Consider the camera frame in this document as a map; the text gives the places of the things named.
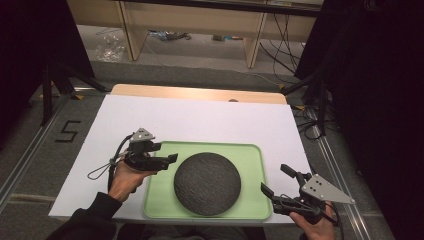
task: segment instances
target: hand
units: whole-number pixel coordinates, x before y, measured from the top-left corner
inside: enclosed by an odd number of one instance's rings
[[[157,171],[134,170],[121,159],[116,166],[115,176],[108,194],[120,202],[125,202],[130,193],[141,186],[145,177],[156,173]]]
[[[331,207],[327,206],[325,214],[329,217],[333,217]],[[308,240],[335,240],[336,235],[334,233],[333,223],[325,218],[322,218],[315,225],[310,224],[305,218],[295,212],[290,213],[291,219],[305,231]]]

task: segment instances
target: light green mat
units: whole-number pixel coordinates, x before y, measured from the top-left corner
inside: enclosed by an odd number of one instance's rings
[[[174,192],[174,175],[188,157],[201,152],[220,154],[237,168],[241,178],[241,192],[237,202],[226,212],[207,218],[264,220],[271,215],[270,201],[261,192],[261,182],[266,183],[260,149],[250,144],[162,142],[155,153],[166,157],[178,153],[176,163],[168,170],[150,178],[144,202],[144,214],[149,218],[199,219],[206,218],[190,212],[178,201]]]

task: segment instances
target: black sleeve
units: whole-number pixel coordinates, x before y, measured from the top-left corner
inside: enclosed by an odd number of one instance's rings
[[[99,192],[87,210],[76,210],[69,221],[56,229],[47,239],[113,239],[116,225],[111,219],[121,206],[122,203],[118,200]]]

